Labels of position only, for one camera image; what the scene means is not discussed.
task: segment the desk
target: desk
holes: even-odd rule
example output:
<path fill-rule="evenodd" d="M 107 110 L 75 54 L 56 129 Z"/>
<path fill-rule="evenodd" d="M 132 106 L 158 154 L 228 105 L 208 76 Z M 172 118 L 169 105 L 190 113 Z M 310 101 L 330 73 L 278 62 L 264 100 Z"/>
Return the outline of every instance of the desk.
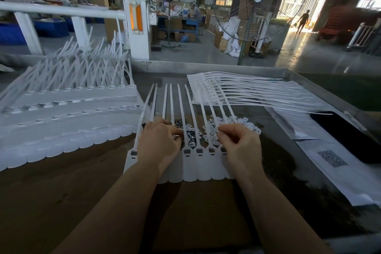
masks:
<path fill-rule="evenodd" d="M 162 19 L 168 19 L 168 16 L 166 15 L 160 15 L 158 14 L 157 15 L 157 18 L 162 18 Z M 196 26 L 195 30 L 187 30 L 187 29 L 172 29 L 171 31 L 172 32 L 188 32 L 188 33 L 194 33 L 196 35 L 196 38 L 198 38 L 198 21 L 195 17 L 187 17 L 187 16 L 173 16 L 172 18 L 179 18 L 181 20 L 185 20 L 186 21 L 186 25 L 192 25 L 192 26 Z M 158 27 L 157 28 L 158 30 L 160 31 L 168 31 L 167 28 L 160 28 Z"/>

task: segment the black smartphone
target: black smartphone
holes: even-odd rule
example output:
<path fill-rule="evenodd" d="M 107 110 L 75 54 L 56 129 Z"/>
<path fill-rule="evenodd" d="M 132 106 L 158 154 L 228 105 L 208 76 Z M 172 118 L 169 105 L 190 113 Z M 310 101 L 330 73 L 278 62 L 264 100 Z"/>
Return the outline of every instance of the black smartphone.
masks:
<path fill-rule="evenodd" d="M 366 164 L 381 163 L 381 145 L 355 126 L 347 122 L 335 112 L 320 112 L 330 114 L 310 114 L 323 129 L 333 136 L 340 144 L 357 159 Z"/>

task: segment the qr code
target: qr code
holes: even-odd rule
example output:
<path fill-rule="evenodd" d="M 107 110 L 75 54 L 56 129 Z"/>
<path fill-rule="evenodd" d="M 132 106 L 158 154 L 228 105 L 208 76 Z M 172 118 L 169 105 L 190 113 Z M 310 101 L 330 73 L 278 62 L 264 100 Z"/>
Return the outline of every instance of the qr code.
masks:
<path fill-rule="evenodd" d="M 331 150 L 321 151 L 317 153 L 334 168 L 341 167 L 343 165 L 348 165 L 344 160 L 342 160 L 338 155 L 336 155 Z"/>

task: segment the forearm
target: forearm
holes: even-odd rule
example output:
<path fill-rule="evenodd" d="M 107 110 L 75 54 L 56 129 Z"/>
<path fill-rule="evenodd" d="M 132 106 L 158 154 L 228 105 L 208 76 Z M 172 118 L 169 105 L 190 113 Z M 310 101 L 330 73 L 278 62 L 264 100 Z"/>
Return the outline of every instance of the forearm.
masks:
<path fill-rule="evenodd" d="M 240 184 L 266 253 L 333 253 L 264 173 Z"/>
<path fill-rule="evenodd" d="M 138 253 L 158 179 L 154 164 L 133 165 L 53 253 Z"/>

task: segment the hand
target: hand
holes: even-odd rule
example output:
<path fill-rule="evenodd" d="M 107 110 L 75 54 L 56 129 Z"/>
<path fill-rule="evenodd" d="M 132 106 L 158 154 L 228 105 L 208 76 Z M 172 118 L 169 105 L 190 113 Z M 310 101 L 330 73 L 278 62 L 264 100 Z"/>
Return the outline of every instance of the hand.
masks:
<path fill-rule="evenodd" d="M 227 151 L 227 162 L 237 182 L 246 182 L 252 175 L 264 175 L 260 136 L 242 124 L 218 127 L 218 140 Z"/>
<path fill-rule="evenodd" d="M 181 147 L 182 137 L 173 139 L 172 135 L 183 135 L 183 130 L 170 126 L 169 122 L 157 117 L 147 122 L 138 143 L 138 162 L 154 163 L 159 168 L 160 177 L 172 163 Z"/>

